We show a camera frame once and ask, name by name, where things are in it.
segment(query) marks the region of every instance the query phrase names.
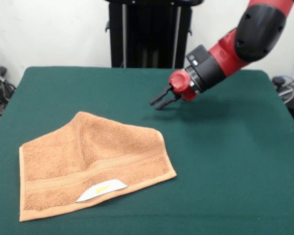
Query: brown towel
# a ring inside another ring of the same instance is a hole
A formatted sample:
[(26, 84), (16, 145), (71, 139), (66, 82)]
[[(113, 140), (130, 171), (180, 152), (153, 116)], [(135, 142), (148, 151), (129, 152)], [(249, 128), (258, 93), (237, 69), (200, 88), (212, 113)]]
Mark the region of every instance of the brown towel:
[[(175, 176), (160, 132), (79, 112), (20, 147), (20, 221), (91, 207)], [(76, 202), (91, 186), (113, 179), (127, 187)]]

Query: black stand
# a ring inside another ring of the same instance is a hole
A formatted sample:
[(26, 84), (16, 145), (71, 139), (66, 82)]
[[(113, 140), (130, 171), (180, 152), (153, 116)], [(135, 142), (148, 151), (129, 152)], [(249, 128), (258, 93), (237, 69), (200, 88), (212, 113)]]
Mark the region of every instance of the black stand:
[(112, 67), (184, 67), (191, 6), (203, 0), (107, 1)]

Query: table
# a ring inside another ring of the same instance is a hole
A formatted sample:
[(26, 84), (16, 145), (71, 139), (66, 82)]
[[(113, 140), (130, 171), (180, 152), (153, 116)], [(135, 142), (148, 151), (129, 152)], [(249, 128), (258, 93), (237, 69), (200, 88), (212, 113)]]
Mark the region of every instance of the table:
[[(294, 235), (294, 122), (262, 71), (192, 102), (148, 101), (172, 70), (28, 68), (0, 121), (0, 234)], [(19, 223), (19, 146), (86, 111), (162, 132), (175, 179)]]

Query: white label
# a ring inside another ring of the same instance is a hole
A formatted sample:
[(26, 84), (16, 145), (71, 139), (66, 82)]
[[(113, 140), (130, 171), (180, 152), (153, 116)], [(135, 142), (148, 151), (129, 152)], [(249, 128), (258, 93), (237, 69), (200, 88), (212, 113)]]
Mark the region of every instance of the white label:
[(127, 185), (120, 180), (108, 180), (102, 183), (91, 186), (87, 189), (76, 202), (83, 202), (94, 197), (98, 197), (105, 193), (113, 192), (122, 188), (126, 188)]

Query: cable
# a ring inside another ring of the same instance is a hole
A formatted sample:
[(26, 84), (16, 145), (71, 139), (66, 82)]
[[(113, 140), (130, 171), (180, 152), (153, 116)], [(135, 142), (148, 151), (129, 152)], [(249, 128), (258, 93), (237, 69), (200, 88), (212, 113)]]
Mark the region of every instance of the cable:
[(16, 87), (13, 84), (9, 83), (6, 79), (3, 78), (3, 81), (2, 79), (0, 79), (0, 81), (8, 84), (9, 86), (13, 87), (14, 90), (16, 90)]
[(1, 83), (1, 89), (2, 89), (3, 97), (4, 97), (5, 100), (9, 101), (9, 98), (7, 98), (6, 95), (5, 95), (5, 91), (7, 90), (10, 97), (11, 97), (11, 94), (10, 94), (9, 90), (5, 86), (4, 79), (2, 80), (1, 77), (0, 77), (0, 83)]
[(3, 91), (3, 96), (4, 96), (4, 98), (5, 98), (6, 100), (10, 100), (9, 98), (6, 97), (6, 95), (5, 95), (5, 91), (7, 91), (9, 97), (11, 97), (12, 94), (10, 93), (9, 89), (7, 88), (7, 84), (4, 83), (4, 82), (2, 82), (2, 91)]
[(279, 93), (279, 96), (284, 96), (287, 95), (289, 93), (292, 93), (291, 97), (289, 97), (287, 100), (284, 100), (284, 103), (287, 104), (289, 103), (292, 99), (294, 99), (294, 88), (288, 86), (287, 88), (289, 88), (287, 91), (283, 91)]
[(284, 77), (284, 78), (288, 78), (288, 79), (290, 79), (290, 80), (292, 80), (292, 81), (294, 81), (294, 78), (292, 78), (291, 76), (288, 76), (288, 75), (279, 75), (278, 77)]
[(285, 84), (282, 88), (288, 87), (289, 85), (291, 85), (293, 83), (294, 83), (294, 80), (292, 82), (289, 82), (289, 83)]

